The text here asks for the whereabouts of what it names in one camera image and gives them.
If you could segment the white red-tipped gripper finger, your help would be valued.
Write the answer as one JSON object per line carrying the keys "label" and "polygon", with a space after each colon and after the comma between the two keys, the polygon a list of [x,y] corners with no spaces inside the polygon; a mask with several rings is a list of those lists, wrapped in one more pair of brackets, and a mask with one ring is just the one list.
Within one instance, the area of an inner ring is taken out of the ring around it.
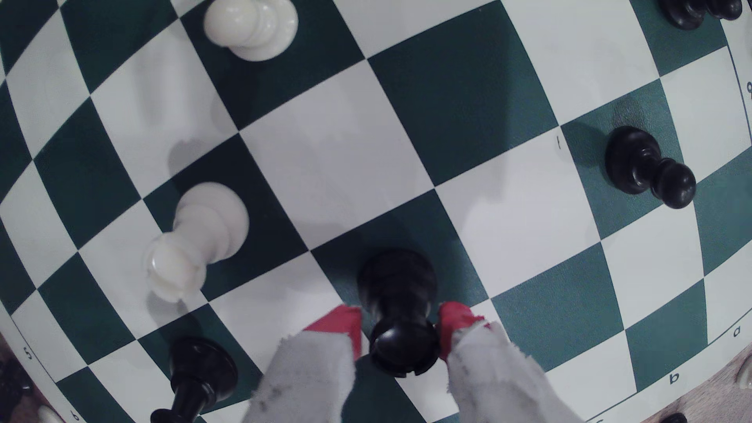
{"label": "white red-tipped gripper finger", "polygon": [[461,422],[583,422],[501,322],[455,301],[441,303],[437,316],[439,357]]}
{"label": "white red-tipped gripper finger", "polygon": [[243,422],[341,422],[362,353],[362,309],[338,305],[281,340]]}

